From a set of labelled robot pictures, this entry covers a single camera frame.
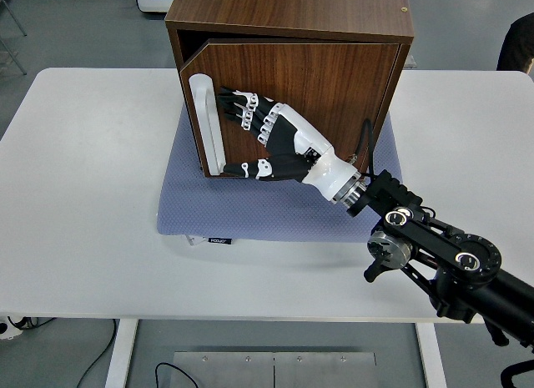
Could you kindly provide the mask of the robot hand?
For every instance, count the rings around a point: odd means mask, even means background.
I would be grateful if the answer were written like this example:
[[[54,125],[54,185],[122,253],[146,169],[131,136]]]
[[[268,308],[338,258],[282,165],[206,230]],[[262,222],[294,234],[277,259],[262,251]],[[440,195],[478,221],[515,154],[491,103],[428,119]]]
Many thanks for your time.
[[[226,164],[226,174],[267,182],[294,179],[347,207],[365,192],[357,168],[339,159],[333,145],[288,104],[226,87],[218,100],[224,116],[254,135],[269,154],[265,159]]]

